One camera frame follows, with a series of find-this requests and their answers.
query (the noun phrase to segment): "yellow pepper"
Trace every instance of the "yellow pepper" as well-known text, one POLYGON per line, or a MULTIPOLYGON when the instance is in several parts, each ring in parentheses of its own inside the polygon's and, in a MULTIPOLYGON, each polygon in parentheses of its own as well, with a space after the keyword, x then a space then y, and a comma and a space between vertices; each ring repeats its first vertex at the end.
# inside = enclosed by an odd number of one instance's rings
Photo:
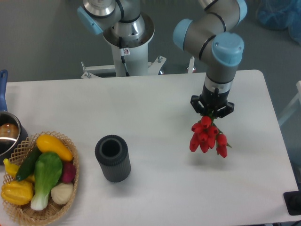
POLYGON ((15 205, 25 205, 33 197, 33 186, 28 181, 11 181, 2 186, 1 197, 15 205))

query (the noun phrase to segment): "red radish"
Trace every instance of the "red radish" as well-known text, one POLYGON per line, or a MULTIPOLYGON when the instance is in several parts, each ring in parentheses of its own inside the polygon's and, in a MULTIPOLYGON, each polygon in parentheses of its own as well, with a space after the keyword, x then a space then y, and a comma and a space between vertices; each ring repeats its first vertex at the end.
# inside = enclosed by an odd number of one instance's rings
POLYGON ((70 183, 75 178, 76 168, 71 162, 63 163, 63 171, 61 180, 63 183, 70 183))

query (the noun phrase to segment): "pot handle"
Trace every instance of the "pot handle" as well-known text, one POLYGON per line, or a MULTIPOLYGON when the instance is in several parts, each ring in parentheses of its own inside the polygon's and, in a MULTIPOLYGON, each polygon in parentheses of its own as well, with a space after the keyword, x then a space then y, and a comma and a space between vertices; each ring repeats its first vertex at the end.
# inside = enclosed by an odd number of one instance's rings
POLYGON ((8 111, 8 107, 5 101, 6 83, 8 81, 7 70, 2 70, 0 72, 0 111, 8 111))

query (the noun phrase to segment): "yellow squash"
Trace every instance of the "yellow squash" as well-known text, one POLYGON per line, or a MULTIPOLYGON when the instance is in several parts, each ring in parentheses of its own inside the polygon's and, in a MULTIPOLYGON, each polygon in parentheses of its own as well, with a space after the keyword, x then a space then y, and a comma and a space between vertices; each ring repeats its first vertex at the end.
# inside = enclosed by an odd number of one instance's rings
POLYGON ((37 147, 42 153, 55 152, 61 160, 71 161, 73 159, 72 152, 56 137, 43 134, 37 138, 37 147))
MULTIPOLYGON (((8 159, 4 159, 4 160, 3 160, 3 163, 4 163, 4 166, 5 166, 5 171, 6 171, 9 175, 11 175, 13 178, 16 178, 16 173, 18 172, 18 169, 20 168, 20 166, 17 166, 17 165, 15 165, 15 164, 10 163, 8 159)), ((34 183, 34 175, 31 174, 31 175, 28 176, 28 178, 26 178, 25 180, 34 183)))

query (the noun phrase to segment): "woven basket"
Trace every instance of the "woven basket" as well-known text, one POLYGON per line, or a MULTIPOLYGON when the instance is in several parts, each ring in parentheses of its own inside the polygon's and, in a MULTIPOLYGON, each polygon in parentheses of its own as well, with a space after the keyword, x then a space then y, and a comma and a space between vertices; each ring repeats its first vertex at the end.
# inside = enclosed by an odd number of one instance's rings
MULTIPOLYGON (((79 157, 76 147, 67 136, 57 132, 42 132, 28 137, 14 150, 9 161, 13 164, 20 165, 27 154, 32 151, 32 148, 36 144, 36 139, 42 134, 49 134, 60 139, 72 152, 74 156, 73 164, 76 167, 73 194, 65 205, 58 205, 52 198, 49 198, 47 207, 42 211, 32 210, 30 208, 30 203, 23 206, 17 206, 7 201, 3 201, 4 210, 8 213, 9 217, 22 226, 45 226, 61 218, 72 205, 79 183, 79 157)), ((10 175, 5 173, 4 184, 13 180, 14 179, 10 175)))

